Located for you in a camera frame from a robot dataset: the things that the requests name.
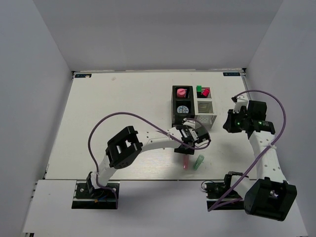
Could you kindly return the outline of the pink cap black highlighter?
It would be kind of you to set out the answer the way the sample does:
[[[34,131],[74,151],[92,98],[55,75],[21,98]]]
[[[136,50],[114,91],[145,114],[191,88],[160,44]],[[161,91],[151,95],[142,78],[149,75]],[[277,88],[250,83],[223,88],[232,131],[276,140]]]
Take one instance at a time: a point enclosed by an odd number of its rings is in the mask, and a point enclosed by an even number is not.
[[[209,89],[209,88],[205,88],[205,89],[203,90],[203,92],[201,93],[201,96],[202,96],[203,98],[208,98],[209,94],[210,94],[210,89]]]

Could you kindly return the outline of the green cap black highlighter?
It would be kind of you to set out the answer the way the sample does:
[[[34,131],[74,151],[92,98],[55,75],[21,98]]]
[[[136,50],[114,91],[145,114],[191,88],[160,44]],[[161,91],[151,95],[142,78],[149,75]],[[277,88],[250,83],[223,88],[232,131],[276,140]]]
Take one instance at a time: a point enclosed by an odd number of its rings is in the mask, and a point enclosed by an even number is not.
[[[202,92],[202,86],[201,85],[197,85],[196,86],[196,90],[197,90],[197,92]]]

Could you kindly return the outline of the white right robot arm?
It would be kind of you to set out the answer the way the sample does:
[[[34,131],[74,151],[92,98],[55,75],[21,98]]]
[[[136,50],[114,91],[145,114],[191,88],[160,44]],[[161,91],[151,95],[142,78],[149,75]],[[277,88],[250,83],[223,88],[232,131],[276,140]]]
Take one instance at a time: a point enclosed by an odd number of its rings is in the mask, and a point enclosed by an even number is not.
[[[232,98],[235,107],[228,111],[223,128],[229,133],[245,131],[256,163],[257,180],[252,183],[247,176],[239,183],[231,179],[223,184],[223,192],[243,199],[247,214],[284,221],[297,196],[297,189],[284,176],[277,158],[275,128],[266,120],[267,104],[238,96]]]

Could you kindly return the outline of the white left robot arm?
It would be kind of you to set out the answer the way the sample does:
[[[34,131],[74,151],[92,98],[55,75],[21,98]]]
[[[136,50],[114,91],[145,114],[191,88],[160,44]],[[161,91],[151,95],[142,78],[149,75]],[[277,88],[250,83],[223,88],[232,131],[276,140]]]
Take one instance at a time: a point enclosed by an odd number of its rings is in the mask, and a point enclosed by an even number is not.
[[[87,191],[99,197],[114,173],[130,166],[143,152],[173,148],[174,152],[193,155],[195,150],[204,149],[210,144],[210,135],[204,127],[193,128],[180,125],[166,131],[139,133],[133,126],[127,126],[107,142],[105,155],[97,163],[96,171],[87,177]]]

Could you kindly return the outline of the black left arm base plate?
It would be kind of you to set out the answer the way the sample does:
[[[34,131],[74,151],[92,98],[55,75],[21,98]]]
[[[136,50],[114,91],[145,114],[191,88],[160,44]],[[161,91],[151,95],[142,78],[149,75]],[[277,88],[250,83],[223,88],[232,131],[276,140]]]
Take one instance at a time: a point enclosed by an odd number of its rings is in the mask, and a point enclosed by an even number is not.
[[[76,182],[72,209],[114,210],[117,209],[117,204],[112,191],[97,189],[90,193],[86,182]]]

